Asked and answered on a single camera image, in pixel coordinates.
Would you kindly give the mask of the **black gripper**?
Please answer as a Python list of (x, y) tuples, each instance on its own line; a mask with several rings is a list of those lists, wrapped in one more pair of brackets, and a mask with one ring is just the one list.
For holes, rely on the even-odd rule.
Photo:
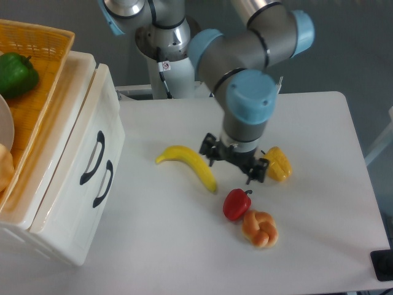
[(209, 160), (210, 167), (215, 161), (226, 161), (238, 167), (247, 175), (246, 184), (252, 181), (263, 183), (267, 175), (269, 161), (263, 157), (256, 158), (255, 152), (256, 149), (240, 152), (235, 144), (226, 146), (211, 133), (206, 134), (199, 150)]

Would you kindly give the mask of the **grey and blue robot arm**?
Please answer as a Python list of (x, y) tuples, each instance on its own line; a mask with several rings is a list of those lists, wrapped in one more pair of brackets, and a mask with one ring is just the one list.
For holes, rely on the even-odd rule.
[(184, 1), (100, 1), (112, 32), (134, 32), (146, 59), (155, 99), (191, 98), (195, 79), (207, 86), (224, 111), (219, 137), (207, 134), (200, 153), (210, 162), (237, 166), (249, 181), (263, 182), (270, 162), (255, 152), (270, 119), (280, 86), (267, 67), (309, 49), (314, 23), (281, 1), (233, 1), (246, 29), (226, 37), (201, 29), (185, 13)]

